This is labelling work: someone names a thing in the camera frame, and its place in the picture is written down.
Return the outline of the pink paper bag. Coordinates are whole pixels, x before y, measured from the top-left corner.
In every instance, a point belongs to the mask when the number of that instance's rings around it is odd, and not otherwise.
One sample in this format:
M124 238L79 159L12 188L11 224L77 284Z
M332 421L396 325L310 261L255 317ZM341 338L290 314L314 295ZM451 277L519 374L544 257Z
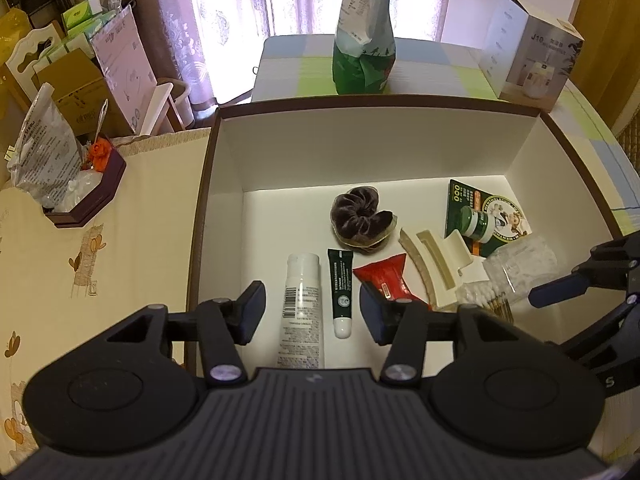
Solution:
M157 80L131 6L117 13L90 40L103 78L131 131L139 134Z

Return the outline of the white barcode tube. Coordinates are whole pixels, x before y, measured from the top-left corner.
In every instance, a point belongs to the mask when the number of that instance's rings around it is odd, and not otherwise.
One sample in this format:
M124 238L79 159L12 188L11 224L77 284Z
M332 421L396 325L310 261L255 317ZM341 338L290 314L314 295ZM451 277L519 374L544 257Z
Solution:
M320 259L288 256L277 367L318 370L324 364Z

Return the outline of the yellow plastic bag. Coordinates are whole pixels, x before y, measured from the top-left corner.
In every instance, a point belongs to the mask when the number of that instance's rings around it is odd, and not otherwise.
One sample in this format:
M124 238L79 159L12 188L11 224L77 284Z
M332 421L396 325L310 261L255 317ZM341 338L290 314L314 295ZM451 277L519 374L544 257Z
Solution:
M0 18L0 65L12 55L16 44L32 30L28 15L19 8L11 8Z

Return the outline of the cotton swab pack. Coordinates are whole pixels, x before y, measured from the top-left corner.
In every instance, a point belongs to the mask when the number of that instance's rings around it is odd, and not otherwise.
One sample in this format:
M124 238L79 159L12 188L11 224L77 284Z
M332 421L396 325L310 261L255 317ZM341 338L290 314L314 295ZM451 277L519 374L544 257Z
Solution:
M462 284L456 290L456 297L459 304L475 304L477 307L497 315L498 318L503 318L506 322L514 323L506 293L491 281Z

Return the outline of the dark velvet scrunchie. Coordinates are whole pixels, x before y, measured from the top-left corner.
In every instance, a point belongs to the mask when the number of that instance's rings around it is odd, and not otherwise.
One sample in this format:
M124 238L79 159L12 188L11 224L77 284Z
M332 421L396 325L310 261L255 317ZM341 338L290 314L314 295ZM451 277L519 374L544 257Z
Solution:
M373 186L356 186L334 198L330 220L337 241L366 254L377 252L393 234L396 214L378 208L380 196Z

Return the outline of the cream hair claw clip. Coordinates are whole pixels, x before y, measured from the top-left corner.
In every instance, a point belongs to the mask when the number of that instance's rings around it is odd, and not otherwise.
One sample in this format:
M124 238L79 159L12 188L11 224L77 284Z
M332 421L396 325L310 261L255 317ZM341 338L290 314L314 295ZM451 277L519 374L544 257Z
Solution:
M462 285L486 281L483 259L474 256L458 230L441 237L431 230L405 226L399 243L413 262L434 311L452 311Z

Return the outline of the crumpled clear plastic bag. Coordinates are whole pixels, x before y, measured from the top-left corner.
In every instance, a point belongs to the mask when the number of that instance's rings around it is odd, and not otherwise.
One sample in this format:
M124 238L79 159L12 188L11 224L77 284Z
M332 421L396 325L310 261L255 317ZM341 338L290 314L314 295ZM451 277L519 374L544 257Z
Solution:
M52 94L50 84L40 87L8 161L14 188L28 193L44 209L62 202L70 181L85 169L88 154Z

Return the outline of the green balm blister card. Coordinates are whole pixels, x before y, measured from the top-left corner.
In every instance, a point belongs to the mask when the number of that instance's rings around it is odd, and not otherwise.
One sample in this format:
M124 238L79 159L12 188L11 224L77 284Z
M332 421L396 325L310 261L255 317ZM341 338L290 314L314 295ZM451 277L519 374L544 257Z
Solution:
M472 255L482 258L533 232L520 206L510 198L450 180L445 235L454 231Z

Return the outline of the small brown cardboard box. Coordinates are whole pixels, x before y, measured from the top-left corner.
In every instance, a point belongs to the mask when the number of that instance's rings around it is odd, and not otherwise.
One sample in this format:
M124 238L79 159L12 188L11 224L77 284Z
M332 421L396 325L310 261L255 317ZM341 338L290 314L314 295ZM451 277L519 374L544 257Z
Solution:
M96 132L105 100L108 110L101 132L110 138L126 136L129 127L122 117L103 75L81 50L73 50L36 73L38 84L53 87L52 99L75 136Z

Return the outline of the white cutout cardboard holder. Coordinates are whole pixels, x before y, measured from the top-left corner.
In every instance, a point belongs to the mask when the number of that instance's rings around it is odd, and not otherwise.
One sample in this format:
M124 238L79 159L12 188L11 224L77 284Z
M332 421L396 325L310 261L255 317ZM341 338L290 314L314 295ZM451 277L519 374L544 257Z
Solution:
M38 91L34 77L40 54L60 42L60 25L53 21L18 40L9 59L1 65L1 80L8 85L10 96L23 112L27 112Z

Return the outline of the large brown white box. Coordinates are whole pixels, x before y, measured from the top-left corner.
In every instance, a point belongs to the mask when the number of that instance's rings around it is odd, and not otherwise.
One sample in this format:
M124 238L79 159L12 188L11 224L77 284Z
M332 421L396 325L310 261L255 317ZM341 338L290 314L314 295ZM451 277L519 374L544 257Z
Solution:
M267 311L244 350L276 357L286 262L337 244L334 198L373 185L399 229L445 229L453 180L509 197L563 271L623 234L560 124L530 107L454 96L319 96L224 107L207 122L188 303L264 282Z

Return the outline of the dark green small tube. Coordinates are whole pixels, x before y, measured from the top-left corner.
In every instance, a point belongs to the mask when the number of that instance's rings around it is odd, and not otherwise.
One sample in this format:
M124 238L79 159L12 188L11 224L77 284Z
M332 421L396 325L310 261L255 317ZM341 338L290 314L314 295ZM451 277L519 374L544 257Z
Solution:
M352 334L352 259L350 250L328 250L334 335L347 339Z

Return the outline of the clear floss pick box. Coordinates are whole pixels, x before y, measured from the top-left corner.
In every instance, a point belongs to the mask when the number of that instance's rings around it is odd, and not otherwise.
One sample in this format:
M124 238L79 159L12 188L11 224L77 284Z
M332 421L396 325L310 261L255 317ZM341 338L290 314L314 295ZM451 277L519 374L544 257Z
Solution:
M559 276L555 252L537 234L497 248L484 260L483 266L488 278L512 299L522 299L534 287Z

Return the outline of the red snack packet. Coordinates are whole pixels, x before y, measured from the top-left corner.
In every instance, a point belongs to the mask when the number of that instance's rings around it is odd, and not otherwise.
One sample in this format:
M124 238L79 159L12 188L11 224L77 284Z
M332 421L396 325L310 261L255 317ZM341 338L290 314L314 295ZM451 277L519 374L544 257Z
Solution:
M406 259L406 254L398 254L355 269L354 275L361 283L360 304L363 304L362 292L366 283L372 284L385 299L390 301L397 299L423 301L411 292L404 279Z

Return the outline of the green cartoon snack bag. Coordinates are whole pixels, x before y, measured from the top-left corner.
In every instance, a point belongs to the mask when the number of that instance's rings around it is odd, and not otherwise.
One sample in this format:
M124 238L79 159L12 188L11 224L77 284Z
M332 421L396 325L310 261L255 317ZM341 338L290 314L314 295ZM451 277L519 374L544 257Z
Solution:
M390 0L342 0L332 58L336 92L383 92L395 60Z

